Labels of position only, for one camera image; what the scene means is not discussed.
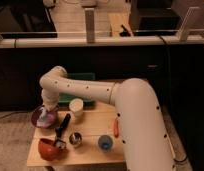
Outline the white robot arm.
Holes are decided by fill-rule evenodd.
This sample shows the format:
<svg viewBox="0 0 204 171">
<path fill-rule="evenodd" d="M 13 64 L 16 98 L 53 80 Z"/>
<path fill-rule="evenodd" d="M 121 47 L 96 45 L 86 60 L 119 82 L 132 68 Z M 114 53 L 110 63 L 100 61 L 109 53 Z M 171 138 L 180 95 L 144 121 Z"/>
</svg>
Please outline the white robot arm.
<svg viewBox="0 0 204 171">
<path fill-rule="evenodd" d="M 46 109 L 56 107 L 61 93 L 113 105 L 128 171 L 176 171 L 159 101 L 148 82 L 72 80 L 66 75 L 63 67 L 56 66 L 40 78 Z"/>
</svg>

